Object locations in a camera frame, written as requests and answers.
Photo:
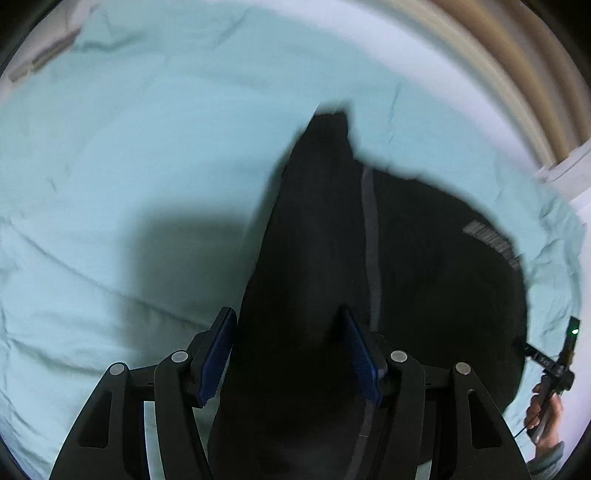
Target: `blue gripper pad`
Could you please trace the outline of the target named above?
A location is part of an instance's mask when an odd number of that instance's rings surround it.
[[[230,307],[222,308],[191,362],[195,396],[201,407],[216,394],[237,325],[236,312]]]
[[[343,308],[342,316],[345,343],[361,392],[365,398],[379,405],[383,396],[379,381],[387,373],[388,364],[370,332],[357,324],[349,309]]]

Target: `light blue bedsheet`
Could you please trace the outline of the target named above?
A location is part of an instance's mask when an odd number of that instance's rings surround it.
[[[109,0],[0,108],[0,432],[33,480],[111,363],[158,362],[238,309],[269,177],[319,105],[349,109],[369,161],[443,186],[514,240],[529,340],[558,353],[579,311],[583,229],[469,121],[262,9]],[[527,366],[505,412],[515,432],[539,376]]]

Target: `bed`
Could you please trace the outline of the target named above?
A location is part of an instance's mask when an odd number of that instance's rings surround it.
[[[239,309],[267,182],[319,106],[350,111],[375,165],[454,193],[513,240],[528,340],[558,353],[580,311],[583,228],[532,178],[555,155],[499,93],[518,89],[483,83],[384,5],[105,0],[87,22],[90,3],[72,5],[71,50],[0,107],[0,433],[31,479],[48,478],[111,363],[157,362]],[[528,364],[504,412],[515,433],[539,377]]]

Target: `gray stripe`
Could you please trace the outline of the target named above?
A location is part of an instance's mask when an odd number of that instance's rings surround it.
[[[369,287],[369,330],[375,331],[379,325],[382,308],[382,277],[379,272],[378,205],[374,192],[374,172],[368,166],[363,167],[363,173],[361,174],[361,206],[365,221],[365,272]],[[368,442],[369,432],[371,431],[374,411],[374,404],[369,400],[365,400],[363,422],[344,480],[355,480],[355,477],[357,477]]]
[[[369,330],[376,331],[382,309],[382,277],[379,271],[378,205],[375,200],[374,171],[363,167],[361,205],[365,220],[365,271],[369,287]]]
[[[368,442],[369,432],[371,431],[372,420],[374,419],[374,404],[370,400],[365,400],[365,408],[363,409],[363,423],[359,435],[357,436],[357,443],[353,449],[353,455],[351,456],[351,463],[347,468],[347,473],[343,480],[355,480],[359,467],[361,466],[361,460],[365,453],[365,447]]]

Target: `gray sleeve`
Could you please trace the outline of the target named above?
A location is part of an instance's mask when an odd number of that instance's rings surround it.
[[[535,458],[527,463],[531,480],[550,480],[560,470],[560,460],[564,455],[564,442],[560,442],[541,458]]]

